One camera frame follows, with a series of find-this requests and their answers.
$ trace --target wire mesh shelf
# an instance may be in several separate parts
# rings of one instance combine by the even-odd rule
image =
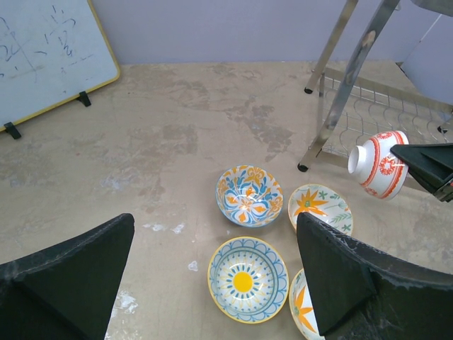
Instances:
[[[324,122],[343,79],[343,73],[326,68],[320,81],[319,123]],[[345,109],[322,150],[347,157],[378,132],[403,131],[411,144],[453,142],[453,132],[440,128],[452,118],[453,106],[358,78]]]

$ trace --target white bowl with red pattern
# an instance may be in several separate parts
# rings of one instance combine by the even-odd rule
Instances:
[[[349,155],[349,173],[368,194],[382,200],[396,196],[408,173],[408,166],[390,152],[396,144],[409,144],[403,132],[381,132],[356,145]]]

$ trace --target plate with yellow center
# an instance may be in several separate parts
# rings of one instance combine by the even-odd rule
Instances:
[[[322,340],[314,316],[304,269],[294,277],[289,289],[289,308],[297,328],[308,340]]]
[[[230,239],[215,251],[207,269],[212,299],[230,318],[259,324],[285,304],[289,278],[281,256],[254,237]]]
[[[349,236],[352,234],[354,222],[348,204],[326,186],[306,184],[292,193],[288,202],[288,215],[294,230],[297,229],[297,216],[305,212]]]
[[[225,171],[216,187],[220,210],[243,227],[262,227],[280,214],[282,189],[277,180],[257,166],[241,165]]]

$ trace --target whiteboard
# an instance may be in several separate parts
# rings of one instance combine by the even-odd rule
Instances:
[[[0,131],[119,75],[89,0],[0,1]]]

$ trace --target ceramic bowl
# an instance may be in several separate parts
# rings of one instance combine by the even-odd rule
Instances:
[[[409,144],[403,132],[381,132],[350,153],[348,171],[371,196],[390,200],[404,184],[408,166],[390,152],[396,144]]]
[[[220,210],[243,227],[262,227],[280,214],[283,194],[280,185],[266,170],[241,165],[225,171],[216,187]]]
[[[223,313],[245,324],[259,324],[282,309],[289,278],[282,257],[269,244],[238,237],[215,251],[207,284]]]
[[[294,230],[297,229],[297,216],[305,212],[349,236],[352,234],[354,223],[348,204],[326,186],[306,184],[292,193],[288,202],[288,215]]]
[[[289,308],[297,328],[308,340],[322,340],[314,316],[304,269],[294,277],[289,289]]]

